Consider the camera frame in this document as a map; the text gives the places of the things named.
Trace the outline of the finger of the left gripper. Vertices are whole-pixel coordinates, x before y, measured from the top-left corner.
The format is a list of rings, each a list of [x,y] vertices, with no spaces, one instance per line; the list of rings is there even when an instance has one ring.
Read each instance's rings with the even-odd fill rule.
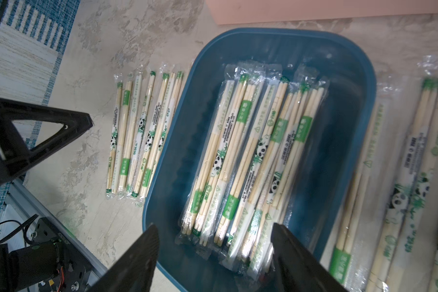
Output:
[[[88,113],[4,98],[0,98],[0,120],[12,120],[17,130],[20,122],[37,122],[50,127],[51,132],[35,146],[31,147],[25,142],[30,150],[31,168],[75,141],[93,126]]]

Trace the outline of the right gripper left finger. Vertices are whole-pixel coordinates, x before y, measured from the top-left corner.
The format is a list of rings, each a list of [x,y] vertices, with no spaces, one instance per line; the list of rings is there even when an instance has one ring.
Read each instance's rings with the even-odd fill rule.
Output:
[[[159,255],[159,246],[158,228],[152,224],[89,291],[150,291]]]

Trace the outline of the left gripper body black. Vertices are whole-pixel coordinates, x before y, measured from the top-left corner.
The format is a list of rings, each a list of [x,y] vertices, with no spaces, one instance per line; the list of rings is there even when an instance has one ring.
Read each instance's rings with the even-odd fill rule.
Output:
[[[12,120],[0,120],[0,186],[31,168],[30,150]]]

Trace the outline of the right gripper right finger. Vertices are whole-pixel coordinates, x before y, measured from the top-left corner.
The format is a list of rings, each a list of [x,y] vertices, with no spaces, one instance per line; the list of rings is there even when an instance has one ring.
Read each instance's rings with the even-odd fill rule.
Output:
[[[345,291],[286,226],[273,225],[271,243],[276,285],[280,292]]]

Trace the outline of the teal plastic storage box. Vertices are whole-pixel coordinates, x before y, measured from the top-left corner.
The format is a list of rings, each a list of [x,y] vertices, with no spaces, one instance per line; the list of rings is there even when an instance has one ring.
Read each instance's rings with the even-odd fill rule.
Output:
[[[144,208],[143,227],[159,231],[158,269],[182,292],[236,292],[238,277],[192,246],[178,245],[178,219],[208,135],[227,64],[279,64],[292,77],[304,63],[329,79],[328,95],[309,135],[288,228],[320,259],[336,219],[375,102],[376,77],[367,55],[343,36],[292,29],[240,28],[211,40],[197,55],[173,119]]]

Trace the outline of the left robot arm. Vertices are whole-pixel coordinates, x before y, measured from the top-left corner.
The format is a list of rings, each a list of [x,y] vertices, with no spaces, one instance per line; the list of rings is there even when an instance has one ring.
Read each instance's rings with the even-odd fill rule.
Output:
[[[19,120],[58,124],[56,134],[28,147]],[[0,185],[13,181],[93,126],[90,115],[0,98]],[[0,240],[0,292],[45,283],[45,292],[83,292],[92,267],[48,217],[35,214]]]

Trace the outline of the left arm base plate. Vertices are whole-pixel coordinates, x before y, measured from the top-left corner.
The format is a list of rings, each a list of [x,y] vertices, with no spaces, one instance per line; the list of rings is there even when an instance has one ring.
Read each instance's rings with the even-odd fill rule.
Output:
[[[41,217],[36,225],[35,243],[52,243],[56,260],[52,275],[37,284],[39,292],[87,292],[90,289],[92,265],[82,254],[68,231],[59,228],[51,219]]]

